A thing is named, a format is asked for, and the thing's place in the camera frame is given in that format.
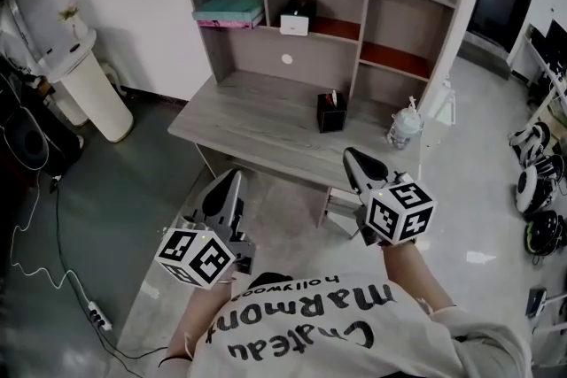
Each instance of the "tile floor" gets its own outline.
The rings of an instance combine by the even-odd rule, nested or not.
[[[564,254],[533,266],[524,253],[524,222],[513,198],[520,168],[507,134],[528,118],[525,87],[459,58],[451,81],[457,92],[458,126],[423,163],[423,179],[437,196],[439,208],[419,248],[458,305],[507,323],[531,341],[524,316],[528,290],[541,284],[558,291],[566,265]],[[377,248],[364,247],[360,237],[349,241],[331,222],[315,229],[309,202],[316,196],[287,181],[250,174],[243,229],[258,244],[254,274],[266,270],[298,278],[362,270],[384,274]],[[567,198],[559,197],[555,208],[565,213],[565,207]],[[250,280],[240,278],[236,292]],[[189,295],[190,289],[152,263],[120,346],[147,351],[166,345]],[[548,359],[549,348],[541,349],[545,339],[533,340],[539,360]],[[162,357],[163,351],[128,364],[150,377]],[[113,361],[107,376],[128,374]]]
[[[119,335],[159,245],[163,227],[177,214],[203,168],[192,143],[167,133],[181,110],[131,100],[136,126],[110,144],[88,124],[81,159],[60,183],[59,217],[66,261],[80,275]],[[42,174],[42,193],[30,229],[16,234],[14,258],[25,269],[62,268],[55,236],[55,197]],[[35,201],[32,190],[19,211],[25,225]],[[12,231],[3,231],[9,240]],[[79,309],[68,283],[60,291],[45,275],[24,277],[10,268],[0,295],[0,356],[10,377],[100,378],[108,354]]]

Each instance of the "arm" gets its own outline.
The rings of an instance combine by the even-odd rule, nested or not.
[[[383,248],[388,279],[414,299],[423,299],[434,312],[451,307],[453,301],[439,285],[413,243]]]
[[[187,358],[187,347],[191,356],[195,353],[198,339],[208,330],[211,322],[221,308],[230,300],[231,283],[217,283],[210,290],[195,289],[179,321],[171,342],[167,347],[166,358]]]

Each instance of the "helmet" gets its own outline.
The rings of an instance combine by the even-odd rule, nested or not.
[[[563,216],[553,210],[531,216],[525,226],[524,247],[532,255],[547,256],[565,245]]]
[[[532,127],[512,135],[509,144],[520,160],[520,165],[528,167],[541,156],[548,146],[550,136],[548,125],[538,121]]]
[[[563,176],[564,161],[560,155],[540,156],[520,175],[516,189],[516,208],[523,214],[539,212],[557,196]]]

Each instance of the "book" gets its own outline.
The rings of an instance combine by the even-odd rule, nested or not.
[[[193,12],[193,19],[253,22],[263,11],[264,0],[209,0]]]
[[[226,28],[254,28],[264,19],[264,12],[261,12],[254,20],[225,20],[225,19],[200,19],[197,21],[199,27],[226,27]]]

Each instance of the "pink book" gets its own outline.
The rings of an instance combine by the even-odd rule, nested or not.
[[[260,21],[264,19],[264,13],[259,14],[251,21],[241,21],[241,20],[210,20],[210,19],[200,19],[197,24],[200,27],[226,27],[226,28],[254,28]]]

